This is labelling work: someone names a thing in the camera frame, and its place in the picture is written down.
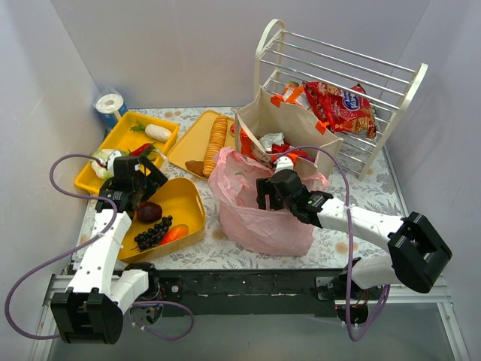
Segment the cabbage toy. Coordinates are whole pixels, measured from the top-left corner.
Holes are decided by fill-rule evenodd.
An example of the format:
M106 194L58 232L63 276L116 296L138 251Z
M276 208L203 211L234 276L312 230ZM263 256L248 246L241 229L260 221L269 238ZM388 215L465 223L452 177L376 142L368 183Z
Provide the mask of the cabbage toy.
M92 155L95 160L91 161L91 167L98 178L106 181L113 177L113 161L123 156L123 153L117 149L105 148L97 150Z

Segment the dark red beet toy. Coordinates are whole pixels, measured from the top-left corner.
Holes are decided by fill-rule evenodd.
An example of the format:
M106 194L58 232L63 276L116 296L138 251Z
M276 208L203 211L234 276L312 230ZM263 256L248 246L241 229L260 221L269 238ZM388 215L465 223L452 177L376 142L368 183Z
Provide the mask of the dark red beet toy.
M154 202L142 203L137 209L137 220L140 223L154 223L162 219L162 207Z

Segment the white red chips bag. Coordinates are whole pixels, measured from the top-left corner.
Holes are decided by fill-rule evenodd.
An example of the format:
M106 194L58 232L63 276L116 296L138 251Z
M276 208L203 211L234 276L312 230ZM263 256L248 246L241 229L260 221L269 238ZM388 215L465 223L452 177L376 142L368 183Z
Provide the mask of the white red chips bag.
M240 131L241 153L266 166L269 166L270 161L278 153L283 153L292 148L282 132L268 133L258 138L257 141L260 144L259 147L253 143L252 139L244 130Z

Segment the pink plastic grocery bag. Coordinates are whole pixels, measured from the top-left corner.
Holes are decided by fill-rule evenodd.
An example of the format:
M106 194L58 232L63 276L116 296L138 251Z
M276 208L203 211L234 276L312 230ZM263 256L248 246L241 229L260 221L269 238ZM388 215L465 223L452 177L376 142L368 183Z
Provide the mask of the pink plastic grocery bag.
M243 248L271 256L304 256L313 243L314 226L297 220L286 209L258 207L256 181L274 173L230 147L218 153L207 180L219 202L223 232Z

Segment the brown fried nugget toy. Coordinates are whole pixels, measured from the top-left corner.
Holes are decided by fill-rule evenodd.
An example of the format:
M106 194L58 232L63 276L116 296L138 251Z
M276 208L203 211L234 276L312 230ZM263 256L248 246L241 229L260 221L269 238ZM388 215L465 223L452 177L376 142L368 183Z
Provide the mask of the brown fried nugget toy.
M203 161L197 161L197 160L189 160L185 162L186 170L198 175L199 177L204 176L204 162Z

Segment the beige paper grocery bag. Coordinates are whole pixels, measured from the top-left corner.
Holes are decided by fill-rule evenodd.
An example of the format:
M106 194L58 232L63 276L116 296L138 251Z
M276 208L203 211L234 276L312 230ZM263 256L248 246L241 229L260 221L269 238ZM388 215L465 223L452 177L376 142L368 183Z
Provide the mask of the beige paper grocery bag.
M302 177L322 174L329 177L334 158L343 140L332 132L318 130L319 120L299 105L281 102L275 105L271 94L259 88L253 102L235 111L235 149L244 156L268 166L272 155L261 144L266 135L281 133L293 147L302 146L306 158L298 157L295 170Z

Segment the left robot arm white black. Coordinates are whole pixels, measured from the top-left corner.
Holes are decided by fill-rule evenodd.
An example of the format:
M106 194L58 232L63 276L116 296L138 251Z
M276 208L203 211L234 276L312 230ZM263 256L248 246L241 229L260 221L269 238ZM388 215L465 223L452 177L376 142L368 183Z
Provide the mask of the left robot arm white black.
M150 286L143 269L124 271L113 281L117 256L138 207L153 196L167 177L146 156L117 156L106 162L113 177L98 191L95 229L74 277L50 303L65 343L114 344L125 313Z

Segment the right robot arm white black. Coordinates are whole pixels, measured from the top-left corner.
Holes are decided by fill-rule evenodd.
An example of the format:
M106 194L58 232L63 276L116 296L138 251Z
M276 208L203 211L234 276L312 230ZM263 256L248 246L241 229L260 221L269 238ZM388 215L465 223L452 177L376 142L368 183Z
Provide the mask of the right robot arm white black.
M389 216L348 208L330 193L310 191L293 170L282 170L256 181L259 208L286 209L300 222L345 232L368 241L387 252L373 259L359 257L348 262L328 285L330 293L356 294L372 287L403 284L426 294L436 283L452 251L422 214Z

